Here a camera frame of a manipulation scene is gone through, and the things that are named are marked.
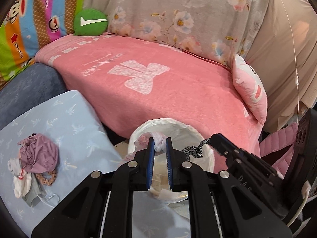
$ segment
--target green pillow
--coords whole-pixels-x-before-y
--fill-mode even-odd
[[[74,19],[75,36],[99,36],[107,29],[107,16],[95,9],[80,11]]]

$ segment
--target pink bedspread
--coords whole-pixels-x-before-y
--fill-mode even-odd
[[[245,107],[225,67],[173,47],[128,37],[68,35],[43,47],[35,60],[53,66],[79,90],[100,120],[129,138],[145,121],[174,118],[205,138],[222,133],[259,154],[261,125]],[[227,169],[216,153],[214,172]]]

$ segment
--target metal bolt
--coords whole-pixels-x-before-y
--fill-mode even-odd
[[[221,171],[219,173],[219,175],[222,177],[222,178],[228,178],[229,177],[229,173],[227,171]]]
[[[185,162],[182,163],[182,166],[185,167],[185,168],[190,168],[191,167],[191,162],[185,161]]]
[[[91,173],[91,177],[92,178],[98,178],[100,176],[100,172],[99,171],[93,171],[92,173]]]
[[[137,161],[130,161],[128,163],[128,166],[131,167],[131,168],[137,167]]]

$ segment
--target blue velvet fabric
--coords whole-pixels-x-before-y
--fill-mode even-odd
[[[55,69],[33,64],[0,91],[0,130],[31,108],[66,91]]]

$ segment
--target purple bag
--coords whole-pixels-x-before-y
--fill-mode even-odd
[[[38,133],[21,140],[21,166],[29,173],[53,171],[58,161],[58,147],[47,137]]]

